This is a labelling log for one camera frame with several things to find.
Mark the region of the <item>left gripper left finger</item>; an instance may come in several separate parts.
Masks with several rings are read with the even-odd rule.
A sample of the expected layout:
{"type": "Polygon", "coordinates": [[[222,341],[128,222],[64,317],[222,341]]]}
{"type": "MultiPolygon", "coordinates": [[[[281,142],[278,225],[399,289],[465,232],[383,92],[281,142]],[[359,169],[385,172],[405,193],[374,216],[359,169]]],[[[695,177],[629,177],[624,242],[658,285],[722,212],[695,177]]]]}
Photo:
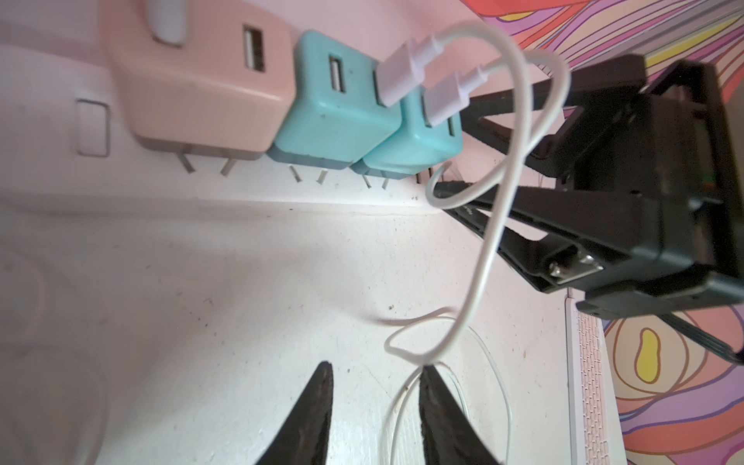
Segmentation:
{"type": "Polygon", "coordinates": [[[332,365],[321,362],[256,464],[326,464],[331,436],[333,388],[332,365]]]}

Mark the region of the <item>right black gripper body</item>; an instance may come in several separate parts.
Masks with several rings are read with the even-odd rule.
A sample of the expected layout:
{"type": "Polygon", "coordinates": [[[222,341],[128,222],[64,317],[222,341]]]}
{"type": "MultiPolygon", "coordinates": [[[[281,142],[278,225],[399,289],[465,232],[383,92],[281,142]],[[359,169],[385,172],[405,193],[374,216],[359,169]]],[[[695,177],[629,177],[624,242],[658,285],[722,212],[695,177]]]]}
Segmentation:
{"type": "Polygon", "coordinates": [[[743,196],[728,125],[715,68],[680,60],[577,165],[575,188],[642,207],[618,215],[620,234],[657,233],[604,269],[581,311],[624,319],[742,302],[743,196]]]}

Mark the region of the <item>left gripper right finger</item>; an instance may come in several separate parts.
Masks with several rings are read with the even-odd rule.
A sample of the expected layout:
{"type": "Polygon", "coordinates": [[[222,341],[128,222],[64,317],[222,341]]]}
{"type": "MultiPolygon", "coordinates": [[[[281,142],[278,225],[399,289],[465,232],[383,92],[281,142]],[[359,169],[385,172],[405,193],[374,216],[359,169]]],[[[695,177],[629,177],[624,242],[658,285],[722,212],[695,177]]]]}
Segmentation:
{"type": "Polygon", "coordinates": [[[426,464],[499,464],[432,365],[422,370],[418,396],[426,464]]]}

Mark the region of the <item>pink keyboard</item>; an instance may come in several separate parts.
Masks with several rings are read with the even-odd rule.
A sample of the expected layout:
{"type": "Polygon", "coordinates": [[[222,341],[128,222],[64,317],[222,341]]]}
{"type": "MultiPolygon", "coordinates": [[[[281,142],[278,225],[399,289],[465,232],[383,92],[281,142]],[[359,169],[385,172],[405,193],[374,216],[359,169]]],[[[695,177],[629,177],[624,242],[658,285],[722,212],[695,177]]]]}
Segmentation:
{"type": "Polygon", "coordinates": [[[577,310],[579,297],[565,300],[572,462],[625,464],[603,322],[577,310]]]}

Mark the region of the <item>white power strip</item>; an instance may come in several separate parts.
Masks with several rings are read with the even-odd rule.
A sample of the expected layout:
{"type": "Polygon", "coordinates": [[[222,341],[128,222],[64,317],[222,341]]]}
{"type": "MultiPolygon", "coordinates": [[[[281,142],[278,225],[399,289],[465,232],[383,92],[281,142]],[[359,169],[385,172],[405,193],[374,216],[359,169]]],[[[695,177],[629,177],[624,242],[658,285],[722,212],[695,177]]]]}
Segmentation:
{"type": "Polygon", "coordinates": [[[185,42],[141,1],[1,5],[1,199],[54,212],[259,207],[427,214],[424,186],[265,155],[316,30],[375,58],[467,17],[457,1],[190,1],[185,42]]]}

